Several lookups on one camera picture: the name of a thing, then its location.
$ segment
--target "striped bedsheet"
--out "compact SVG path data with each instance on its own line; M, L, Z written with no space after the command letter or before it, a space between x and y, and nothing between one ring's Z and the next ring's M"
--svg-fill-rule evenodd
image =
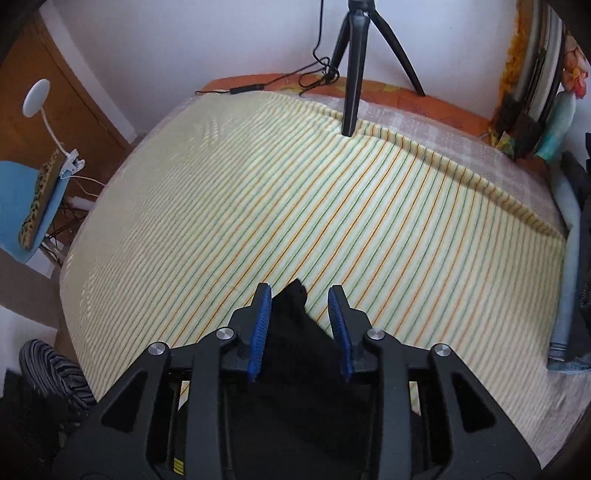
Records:
M207 95L133 153L70 250L61 298L97 398L151 342L196 342L258 282L307 287L401 342L451 345L535 448L564 238L487 179L388 128L269 92Z

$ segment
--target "leopard print cushion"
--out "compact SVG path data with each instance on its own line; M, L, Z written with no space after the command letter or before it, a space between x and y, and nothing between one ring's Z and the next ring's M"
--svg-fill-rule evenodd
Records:
M59 149L56 149L52 153L49 162L43 164L39 169L39 175L35 181L35 196L31 202L29 214L22 223L21 230L18 233L18 241L26 250L30 250L33 247L35 236L41 225L43 213L45 213L47 203L59 178L62 164L61 152Z

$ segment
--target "metal screw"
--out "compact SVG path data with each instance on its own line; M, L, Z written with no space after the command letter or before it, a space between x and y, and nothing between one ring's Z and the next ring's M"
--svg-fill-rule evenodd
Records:
M228 328L228 327L220 328L216 332L216 337L219 338L220 340L229 340L233 336L234 336L234 330L232 330L231 328Z
M154 342L148 347L148 353L150 355L162 355L166 350L166 343Z
M379 328L370 328L368 330L368 337L372 340L381 340L385 336L386 334L384 333L384 331L380 330Z
M452 352L452 349L445 343L438 343L433 347L433 350L435 350L435 353L439 356L449 356Z

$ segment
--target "wooden cabinet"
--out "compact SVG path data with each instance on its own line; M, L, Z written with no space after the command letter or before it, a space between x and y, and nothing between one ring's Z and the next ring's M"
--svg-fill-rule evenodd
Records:
M22 114L29 88L42 78L51 82L44 109L57 138L66 150L76 148L86 161L80 175L106 183L123 162L129 144L75 78L40 16L25 26L0 66L0 160L38 168L54 151L41 114L32 118ZM84 187L100 192L92 182L84 181ZM68 194L85 196L75 182L70 182Z

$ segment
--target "white cable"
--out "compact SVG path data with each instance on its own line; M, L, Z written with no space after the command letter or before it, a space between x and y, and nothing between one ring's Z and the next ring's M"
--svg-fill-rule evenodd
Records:
M80 175L70 175L69 177L66 177L67 179L83 179L83 180L90 180L93 181L95 183L98 183L99 185L102 185L103 187L106 187L106 185L104 183L102 183L101 181L95 180L95 179L90 179L88 177L81 177Z
M87 192L87 191L84 189L84 187L83 187L83 186L80 184L80 182L79 182L78 180L74 180L74 181L75 181L75 182L78 184L78 186L79 186L79 187L82 189L82 191L83 191L84 193L86 193L87 195L90 195L91 197L95 197L95 198L98 198L98 197L99 197L98 195L95 195L94 193L89 193L89 192Z

